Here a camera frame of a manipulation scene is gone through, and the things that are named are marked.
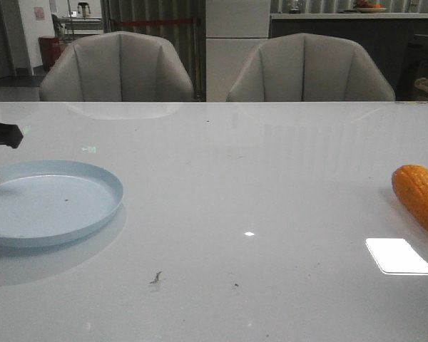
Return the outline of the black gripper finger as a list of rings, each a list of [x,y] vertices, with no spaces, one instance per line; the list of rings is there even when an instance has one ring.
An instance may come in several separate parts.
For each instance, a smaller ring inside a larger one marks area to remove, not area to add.
[[[20,145],[23,137],[18,125],[0,123],[0,145],[6,145],[16,149]]]

